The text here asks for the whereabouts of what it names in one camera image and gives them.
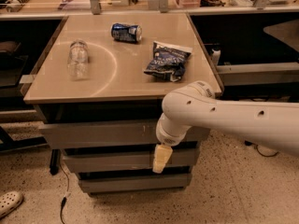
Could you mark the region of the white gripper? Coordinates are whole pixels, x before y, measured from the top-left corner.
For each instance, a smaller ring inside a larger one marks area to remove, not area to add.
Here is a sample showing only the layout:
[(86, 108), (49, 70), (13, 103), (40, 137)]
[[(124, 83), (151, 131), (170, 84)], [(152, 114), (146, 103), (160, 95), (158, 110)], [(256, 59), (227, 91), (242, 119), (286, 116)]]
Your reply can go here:
[(177, 146), (185, 138), (190, 128), (188, 125), (174, 122), (165, 114), (160, 116), (156, 125), (156, 137), (163, 145), (157, 145), (154, 150), (152, 164), (152, 171), (154, 173), (160, 174), (164, 170), (173, 153), (171, 147)]

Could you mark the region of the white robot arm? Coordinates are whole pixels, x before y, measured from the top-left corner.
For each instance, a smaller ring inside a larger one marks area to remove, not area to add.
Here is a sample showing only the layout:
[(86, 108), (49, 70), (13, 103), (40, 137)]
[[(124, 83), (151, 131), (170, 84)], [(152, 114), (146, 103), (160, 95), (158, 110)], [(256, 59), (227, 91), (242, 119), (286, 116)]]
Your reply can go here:
[(196, 81), (170, 91), (162, 102), (156, 126), (159, 144), (152, 171), (159, 174), (168, 163), (173, 146), (192, 127), (219, 130), (251, 143), (299, 155), (299, 104), (217, 100), (211, 87)]

